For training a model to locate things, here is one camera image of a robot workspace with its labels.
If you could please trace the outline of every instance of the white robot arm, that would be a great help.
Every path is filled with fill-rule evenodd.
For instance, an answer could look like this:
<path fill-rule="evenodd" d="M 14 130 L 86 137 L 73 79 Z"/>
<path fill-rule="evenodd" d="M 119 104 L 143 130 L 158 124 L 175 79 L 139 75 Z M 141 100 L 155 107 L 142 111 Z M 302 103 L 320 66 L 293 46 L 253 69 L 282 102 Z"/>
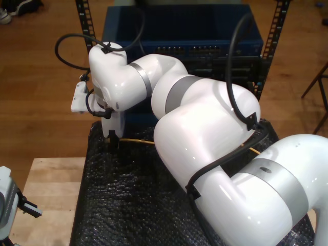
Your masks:
<path fill-rule="evenodd" d="M 104 54 L 95 46 L 89 60 L 95 88 L 89 104 L 93 110 L 110 107 L 112 115 L 119 115 L 102 118 L 104 136 L 115 130 L 122 137 L 124 110 L 152 96 L 159 119 L 154 131 L 157 152 L 185 190 L 198 170 L 236 150 L 254 133 L 236 117 L 225 82 L 189 75 L 173 57 L 152 54 L 127 65 L 125 51 Z M 255 96 L 237 85 L 233 93 L 241 113 L 256 112 L 259 121 Z M 83 111 L 85 106 L 74 106 L 73 100 L 73 107 Z M 232 178 L 220 166 L 204 173 L 193 183 L 199 193 L 195 203 L 220 237 L 238 246 L 276 245 L 315 209 L 315 245 L 328 245 L 327 160 L 328 139 L 287 137 Z"/>

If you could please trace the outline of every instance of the metal shelf rack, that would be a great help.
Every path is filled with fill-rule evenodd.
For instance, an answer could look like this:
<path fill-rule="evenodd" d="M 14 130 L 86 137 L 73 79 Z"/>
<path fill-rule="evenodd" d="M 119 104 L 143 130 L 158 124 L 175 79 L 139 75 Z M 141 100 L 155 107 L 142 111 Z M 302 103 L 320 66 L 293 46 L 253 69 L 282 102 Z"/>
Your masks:
<path fill-rule="evenodd" d="M 291 0 L 276 0 L 277 5 L 275 13 L 270 26 L 270 31 L 266 44 L 264 46 L 263 56 L 260 58 L 258 76 L 255 76 L 254 81 L 250 81 L 252 84 L 250 90 L 253 91 L 255 96 L 260 99 L 262 90 L 269 73 L 269 69 L 276 52 L 278 41 L 281 35 L 282 27 L 287 15 L 287 11 Z M 88 0 L 75 0 L 79 20 L 83 34 L 95 37 L 95 32 L 92 23 L 92 17 Z M 95 45 L 94 42 L 85 39 L 88 52 Z"/>

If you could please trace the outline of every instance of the wooden table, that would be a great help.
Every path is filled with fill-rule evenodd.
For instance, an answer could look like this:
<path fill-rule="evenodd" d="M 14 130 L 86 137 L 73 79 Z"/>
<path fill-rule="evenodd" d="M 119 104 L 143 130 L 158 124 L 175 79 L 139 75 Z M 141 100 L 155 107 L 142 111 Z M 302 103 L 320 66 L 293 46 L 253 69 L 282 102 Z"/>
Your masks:
<path fill-rule="evenodd" d="M 34 159 L 23 194 L 43 210 L 37 219 L 17 211 L 10 239 L 22 246 L 68 246 L 85 158 Z M 309 212 L 315 228 L 315 213 Z"/>

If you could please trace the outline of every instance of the bubble wrap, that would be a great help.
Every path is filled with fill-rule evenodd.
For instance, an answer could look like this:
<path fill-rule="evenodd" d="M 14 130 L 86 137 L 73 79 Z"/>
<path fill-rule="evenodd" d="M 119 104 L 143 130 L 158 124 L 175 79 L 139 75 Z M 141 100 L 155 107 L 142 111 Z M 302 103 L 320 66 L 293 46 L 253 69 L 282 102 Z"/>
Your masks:
<path fill-rule="evenodd" d="M 263 151 L 277 135 L 255 148 Z M 127 126 L 125 137 L 153 140 L 154 128 Z M 232 161 L 233 176 L 256 156 Z M 217 236 L 217 245 L 225 245 Z M 279 243 L 313 245 L 314 232 L 306 215 Z M 209 245 L 183 189 L 160 160 L 153 145 L 120 142 L 118 150 L 104 142 L 101 123 L 90 131 L 70 246 L 86 245 Z"/>

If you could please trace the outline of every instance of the chair leg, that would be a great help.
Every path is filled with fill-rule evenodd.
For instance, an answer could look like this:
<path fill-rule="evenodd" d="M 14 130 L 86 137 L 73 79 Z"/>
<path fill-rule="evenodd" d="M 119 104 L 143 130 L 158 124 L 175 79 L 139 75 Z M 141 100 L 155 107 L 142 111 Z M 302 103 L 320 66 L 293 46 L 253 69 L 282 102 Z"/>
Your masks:
<path fill-rule="evenodd" d="M 319 77 L 326 71 L 327 68 L 328 68 L 328 62 L 326 63 L 326 65 L 323 66 L 323 68 L 320 70 L 320 72 L 316 75 L 316 77 L 313 79 L 313 81 L 311 82 L 311 84 L 309 85 L 309 87 L 305 90 L 305 92 L 303 93 L 303 95 L 302 95 L 301 98 L 304 98 L 305 97 L 305 95 L 314 86 L 314 84 L 317 82 L 317 80 L 319 79 Z"/>
<path fill-rule="evenodd" d="M 327 120 L 327 118 L 328 118 L 328 112 L 325 113 L 325 115 L 322 118 L 322 120 L 320 121 L 319 125 L 314 130 L 313 134 L 317 134 L 317 132 L 320 130 L 320 128 L 322 127 L 323 123 Z"/>

